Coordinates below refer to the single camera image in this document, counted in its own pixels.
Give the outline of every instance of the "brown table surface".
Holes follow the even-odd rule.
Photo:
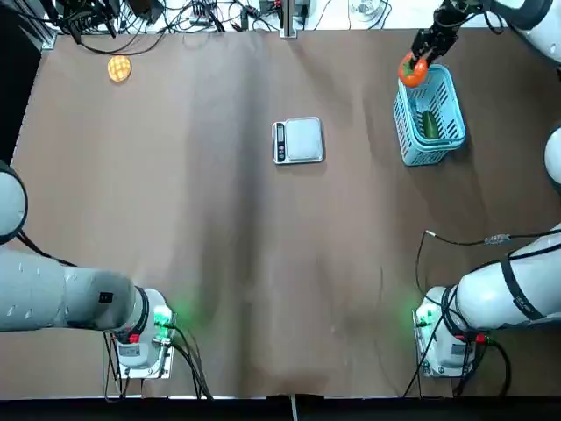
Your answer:
[[[461,32],[442,62],[469,140],[440,165],[403,165],[392,105],[414,36],[166,36],[131,57],[122,85],[107,76],[107,56],[60,37],[14,160],[29,194],[27,234],[49,253],[159,289],[198,337],[217,396],[400,395],[415,367],[423,230],[470,240],[560,217],[543,148],[561,86],[511,33]],[[126,38],[85,40],[114,48]],[[326,159],[278,168],[271,123],[302,116],[322,120]],[[505,250],[431,240],[423,284],[458,282]],[[496,337],[513,363],[511,395],[561,392],[557,327]],[[99,332],[6,333],[0,360],[2,398],[103,393]],[[502,376],[489,352],[467,393],[492,395]],[[177,360],[173,379],[144,393],[190,395],[190,383]],[[423,393],[448,396],[450,381],[425,380]]]

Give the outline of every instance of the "basket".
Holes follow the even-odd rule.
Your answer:
[[[424,137],[422,114],[426,110],[436,118],[439,139]],[[450,72],[444,66],[432,65],[426,82],[418,88],[406,88],[398,81],[394,119],[401,158],[407,166],[437,164],[465,140],[464,119]]]

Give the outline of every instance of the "cucumber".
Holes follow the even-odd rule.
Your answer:
[[[423,122],[424,137],[427,139],[440,139],[435,115],[431,111],[425,111],[422,114],[421,120]]]

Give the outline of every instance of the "wire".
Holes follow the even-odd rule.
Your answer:
[[[317,29],[317,27],[319,26],[320,22],[322,21],[323,14],[325,13],[325,9],[327,9],[327,6],[329,6],[330,3],[331,3],[331,0],[327,0],[327,3],[326,3],[325,6],[323,7],[322,14],[319,16],[319,20],[317,21],[316,26],[314,27],[314,31]]]
[[[371,24],[370,26],[368,26],[368,28],[366,28],[366,30],[370,30],[372,28],[374,28],[377,24],[380,23],[380,21],[382,20],[382,18],[384,18],[384,15],[386,14],[386,9],[389,6],[389,12],[386,15],[386,18],[384,19],[384,22],[382,22],[382,26],[380,27],[380,29],[384,28],[384,25],[386,24],[386,19],[387,17],[390,15],[390,13],[392,12],[392,10],[394,9],[392,7],[392,5],[389,3],[389,1],[386,0],[381,0],[381,2],[384,4],[384,9],[382,10],[382,13],[378,16],[378,19],[376,19],[376,22],[374,22],[373,24]]]
[[[175,350],[177,350],[177,352],[180,353],[183,359],[188,363],[189,367],[191,368],[191,373],[195,378],[195,382],[198,383],[198,386],[200,387],[205,397],[209,400],[213,400],[214,397],[212,397],[212,395],[210,394],[209,389],[206,386],[206,382],[202,380],[200,373],[197,371],[197,368],[193,364],[193,360],[191,356],[187,352],[185,352],[185,350],[181,348],[179,345],[172,343],[171,346],[175,348]]]
[[[454,298],[456,297],[457,293],[458,293],[458,289],[454,289],[454,292],[452,292],[452,295],[450,296],[450,301],[446,304],[445,307],[443,306],[442,314],[440,315],[440,318],[438,319],[432,333],[430,334],[430,338],[429,338],[429,341],[427,342],[427,345],[425,346],[425,350],[423,352],[423,355],[421,355],[421,359],[419,360],[419,362],[417,364],[417,368],[416,368],[415,372],[413,373],[413,376],[411,377],[411,380],[409,381],[409,384],[408,384],[407,388],[405,389],[405,392],[403,392],[402,397],[407,397],[409,391],[411,390],[411,387],[413,386],[413,383],[415,382],[415,378],[417,377],[417,374],[419,373],[419,370],[421,369],[421,366],[423,365],[425,358],[427,358],[427,353],[429,352],[430,344],[432,344],[432,341],[435,339],[435,337],[437,335],[438,326],[444,320],[444,313],[448,310],[451,303],[454,301]]]
[[[419,281],[419,262],[420,262],[420,259],[421,259],[421,251],[423,250],[423,244],[424,244],[424,239],[425,239],[426,235],[427,235],[427,232],[424,231],[423,235],[421,236],[421,242],[419,243],[419,248],[417,249],[417,256],[416,256],[416,259],[415,259],[415,284],[416,284],[419,292],[423,295],[424,299],[426,299],[426,300],[430,301],[431,303],[436,304],[437,306],[442,308],[441,303],[439,303],[439,302],[433,300],[432,298],[430,298],[429,296],[427,296],[427,293],[425,291],[423,291],[423,289],[421,288],[421,283]],[[436,234],[435,234],[435,238],[438,238],[438,239],[441,239],[442,241],[444,241],[444,239],[442,239],[442,237],[436,237]],[[449,244],[455,244],[455,243],[453,243],[451,241],[448,241],[448,240],[446,240],[444,242],[447,242]],[[460,320],[465,324],[466,329],[468,329],[468,330],[470,329],[469,324],[467,323],[467,321],[465,320],[465,318],[461,314],[459,314],[457,311],[455,311],[451,308],[448,308],[447,311],[449,311],[449,312],[455,314],[456,316],[458,316],[460,318]]]
[[[38,248],[35,243],[33,243],[29,237],[27,237],[27,235],[25,235],[25,232],[22,230],[21,232],[19,232],[18,234],[18,240],[21,241],[25,246],[29,247],[31,250],[33,250],[35,253],[46,257],[48,259],[53,259],[58,261],[60,264],[64,265],[64,266],[70,266],[70,267],[75,267],[76,265],[73,263],[70,263],[69,261],[63,260],[63,259],[57,259],[56,257],[53,257],[50,254],[47,254],[45,252],[43,252],[40,248]]]
[[[126,397],[126,390],[129,387],[129,381],[130,381],[130,377],[127,377],[127,381],[125,383],[125,387],[123,390],[123,377],[121,376],[121,366],[120,366],[120,361],[119,361],[119,354],[118,354],[118,350],[117,350],[117,343],[115,342],[115,339],[113,338],[113,336],[111,335],[110,337],[110,341],[111,344],[114,347],[115,350],[115,357],[117,360],[117,370],[115,369],[115,365],[113,364],[113,357],[111,355],[111,348],[109,345],[109,341],[107,340],[107,332],[103,333],[103,342],[105,343],[105,351],[107,352],[107,358],[108,358],[108,364],[107,364],[107,371],[106,371],[106,375],[105,375],[105,384],[103,387],[103,397],[105,399],[105,401],[107,402],[118,402],[122,399],[124,399]],[[115,388],[117,389],[117,392],[119,394],[119,398],[118,399],[109,399],[108,397],[108,392],[107,392],[107,388],[109,386],[109,372],[111,370],[111,373],[113,374],[113,381],[115,382]]]
[[[208,395],[210,395],[209,385],[207,384],[204,371],[202,370],[201,350],[199,349],[199,345],[196,342],[195,336],[193,336],[193,333],[191,333],[189,329],[187,330],[189,337],[191,338],[191,340],[193,340],[193,343],[195,344],[195,349],[193,349],[191,345],[188,343],[187,338],[185,338],[183,331],[175,325],[174,325],[174,329],[181,335],[183,343],[185,344],[185,348],[188,350],[188,355],[190,356],[191,354],[193,354],[195,356],[195,363],[198,368],[198,375],[200,380],[199,386],[201,386],[201,389],[203,389],[204,391],[206,391]]]
[[[487,341],[487,345],[492,348],[496,348],[497,351],[499,351],[499,353],[501,354],[501,357],[505,363],[505,379],[502,383],[501,391],[499,392],[499,395],[497,395],[498,397],[504,397],[507,395],[508,390],[510,389],[510,383],[512,380],[512,368],[510,365],[510,359],[508,358],[505,348],[503,348],[502,345],[496,340],[489,339]]]
[[[470,20],[472,20],[473,18],[475,18],[476,16],[478,16],[478,15],[480,15],[480,14],[481,14],[481,12],[473,13],[472,15],[470,15],[469,17],[467,17],[466,19],[464,19],[464,20],[462,20],[462,21],[460,21],[460,22],[456,22],[455,24],[443,24],[443,23],[441,23],[441,22],[438,20],[438,18],[437,18],[437,13],[435,12],[435,14],[434,14],[434,21],[435,21],[435,24],[437,24],[438,26],[440,26],[441,28],[444,28],[444,29],[446,29],[446,28],[459,28],[461,25],[463,25],[463,24],[469,22]]]
[[[464,393],[465,385],[472,379],[472,377],[477,372],[477,370],[479,368],[479,365],[483,361],[483,357],[485,357],[486,350],[487,350],[487,343],[482,346],[482,349],[479,353],[476,353],[475,359],[473,360],[473,364],[472,364],[472,370],[469,373],[465,373],[462,376],[462,378],[460,379],[460,382],[459,382],[458,386],[456,386],[452,390],[452,396],[453,397],[462,396],[462,394]]]
[[[487,11],[483,12],[483,16],[485,18],[485,22],[487,23],[489,31],[491,31],[495,35],[501,35],[503,32],[505,32],[505,25],[502,23],[502,18],[499,15],[495,14],[495,16],[499,19],[499,24],[501,25],[501,28],[499,30],[494,29],[494,26],[493,24],[491,24],[491,21],[489,20],[489,17],[487,15]]]

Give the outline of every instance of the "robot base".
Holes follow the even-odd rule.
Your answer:
[[[429,291],[427,296],[440,303],[443,293],[443,287],[435,287]],[[465,343],[456,339],[448,331],[444,321],[438,325],[435,338],[430,341],[430,337],[441,315],[441,307],[426,298],[423,299],[418,309],[413,310],[413,331],[416,340],[417,361],[421,360],[427,349],[427,344],[430,342],[429,350],[421,365],[421,373],[425,377],[460,377],[462,375],[462,366],[464,365]],[[465,374],[472,370],[475,346],[470,346],[467,352],[468,359]]]
[[[172,372],[174,349],[154,342],[154,339],[174,338],[174,330],[156,325],[155,321],[164,317],[170,324],[175,316],[167,307],[163,295],[155,289],[145,289],[148,297],[149,315],[138,344],[125,345],[117,342],[119,369],[122,377],[132,379],[168,379]]]

